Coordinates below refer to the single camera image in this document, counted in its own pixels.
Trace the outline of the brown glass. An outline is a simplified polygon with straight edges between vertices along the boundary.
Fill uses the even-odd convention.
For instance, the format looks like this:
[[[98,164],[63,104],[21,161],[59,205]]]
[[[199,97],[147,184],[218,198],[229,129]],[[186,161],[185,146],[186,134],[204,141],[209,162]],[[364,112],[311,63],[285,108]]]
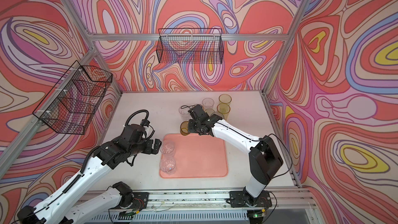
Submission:
[[[183,136],[189,135],[189,122],[188,121],[184,121],[181,123],[180,125],[180,134]]]

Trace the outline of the pink plastic tray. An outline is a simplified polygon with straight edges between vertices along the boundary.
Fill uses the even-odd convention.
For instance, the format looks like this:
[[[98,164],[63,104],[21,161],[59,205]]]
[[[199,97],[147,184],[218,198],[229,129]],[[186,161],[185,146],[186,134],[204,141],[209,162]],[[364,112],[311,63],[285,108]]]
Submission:
[[[228,175],[226,143],[210,135],[167,134],[163,144],[175,144],[176,167],[167,173],[160,169],[163,179],[210,178]]]

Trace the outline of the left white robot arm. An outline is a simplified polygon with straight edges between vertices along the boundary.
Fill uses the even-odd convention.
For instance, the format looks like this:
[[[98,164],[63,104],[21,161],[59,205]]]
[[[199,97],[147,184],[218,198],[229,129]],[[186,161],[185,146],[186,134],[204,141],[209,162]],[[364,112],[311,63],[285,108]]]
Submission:
[[[82,167],[56,192],[35,206],[25,206],[18,213],[21,224],[83,224],[92,217],[111,208],[132,208],[144,203],[133,190],[118,182],[99,196],[78,204],[78,200],[100,179],[119,164],[128,162],[138,154],[156,155],[161,141],[152,139],[154,132],[148,120],[141,124],[125,125],[122,134],[113,140],[93,148],[86,156]]]

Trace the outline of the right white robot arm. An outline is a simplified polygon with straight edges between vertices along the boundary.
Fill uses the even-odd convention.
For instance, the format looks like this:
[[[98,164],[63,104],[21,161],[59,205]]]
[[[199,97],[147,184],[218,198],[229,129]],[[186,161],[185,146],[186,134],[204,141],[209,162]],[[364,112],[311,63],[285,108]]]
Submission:
[[[260,138],[248,134],[218,115],[207,114],[201,105],[188,106],[191,119],[188,131],[198,135],[210,135],[233,145],[249,158],[251,178],[241,191],[230,191],[228,203],[232,207],[254,207],[267,198],[266,186],[284,164],[274,140],[268,135]]]

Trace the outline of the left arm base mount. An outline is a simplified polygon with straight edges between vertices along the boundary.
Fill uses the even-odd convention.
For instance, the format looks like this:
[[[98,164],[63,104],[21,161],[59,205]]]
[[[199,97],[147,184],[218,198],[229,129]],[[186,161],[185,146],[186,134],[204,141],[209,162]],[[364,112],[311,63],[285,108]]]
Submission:
[[[131,209],[141,211],[147,208],[149,200],[149,192],[134,191],[129,194],[124,194],[116,205],[111,209]]]

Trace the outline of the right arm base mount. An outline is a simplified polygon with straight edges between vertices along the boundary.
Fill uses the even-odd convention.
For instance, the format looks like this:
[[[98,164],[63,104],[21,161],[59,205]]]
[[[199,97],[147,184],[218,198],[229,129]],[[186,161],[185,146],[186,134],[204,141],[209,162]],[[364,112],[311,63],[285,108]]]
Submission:
[[[245,190],[230,191],[226,203],[232,208],[261,207],[268,209],[273,206],[269,191],[263,190],[257,197],[252,197]]]

